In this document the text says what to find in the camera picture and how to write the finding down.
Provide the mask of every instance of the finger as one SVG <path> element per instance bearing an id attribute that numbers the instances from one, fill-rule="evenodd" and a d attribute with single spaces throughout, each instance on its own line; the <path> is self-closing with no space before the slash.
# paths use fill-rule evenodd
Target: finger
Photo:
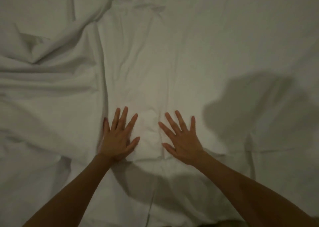
<path id="1" fill-rule="evenodd" d="M 166 119 L 168 120 L 169 124 L 171 125 L 172 129 L 175 131 L 176 134 L 180 134 L 181 130 L 175 121 L 172 119 L 169 113 L 165 113 Z"/>
<path id="2" fill-rule="evenodd" d="M 116 127 L 117 130 L 124 130 L 128 110 L 128 107 L 124 107 L 121 118 L 119 119 L 119 122 Z"/>
<path id="3" fill-rule="evenodd" d="M 112 131 L 115 130 L 117 127 L 117 124 L 119 122 L 120 112 L 121 112 L 120 108 L 117 108 L 115 111 L 114 119 L 113 119 L 112 126 L 111 126 Z"/>
<path id="4" fill-rule="evenodd" d="M 190 130 L 196 132 L 195 116 L 192 116 L 192 120 L 190 123 Z"/>
<path id="5" fill-rule="evenodd" d="M 168 143 L 162 143 L 162 146 L 171 154 L 173 157 L 177 157 L 177 152 L 175 148 L 173 148 L 170 144 Z"/>
<path id="6" fill-rule="evenodd" d="M 159 122 L 159 127 L 164 131 L 164 133 L 172 140 L 176 135 L 171 131 L 165 124 Z"/>
<path id="7" fill-rule="evenodd" d="M 133 127 L 134 127 L 137 119 L 138 119 L 138 114 L 134 114 L 131 121 L 127 124 L 127 126 L 124 130 L 125 135 L 128 135 L 133 130 Z"/>
<path id="8" fill-rule="evenodd" d="M 186 126 L 186 124 L 185 124 L 185 122 L 184 122 L 184 120 L 183 120 L 183 118 L 181 116 L 181 113 L 178 110 L 176 110 L 175 114 L 176 114 L 178 122 L 179 122 L 179 124 L 181 126 L 181 130 L 182 131 L 188 131 L 187 126 Z"/>
<path id="9" fill-rule="evenodd" d="M 107 133 L 110 132 L 110 124 L 108 123 L 108 119 L 107 118 L 104 118 L 103 130 L 104 130 L 104 134 L 107 134 Z"/>
<path id="10" fill-rule="evenodd" d="M 126 150 L 125 152 L 130 152 L 130 151 L 134 151 L 135 147 L 138 145 L 138 142 L 140 141 L 141 137 L 136 137 L 134 140 L 132 140 L 131 144 L 129 144 L 127 147 L 126 147 Z"/>

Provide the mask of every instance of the bed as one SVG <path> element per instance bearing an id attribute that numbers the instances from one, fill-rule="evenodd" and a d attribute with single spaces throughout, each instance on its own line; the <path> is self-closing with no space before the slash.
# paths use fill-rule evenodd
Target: bed
<path id="1" fill-rule="evenodd" d="M 319 217 L 318 0 L 0 0 L 0 225 L 21 226 L 96 154 L 102 120 L 139 114 L 89 226 L 242 220 L 165 152 L 179 110 L 216 159 Z"/>

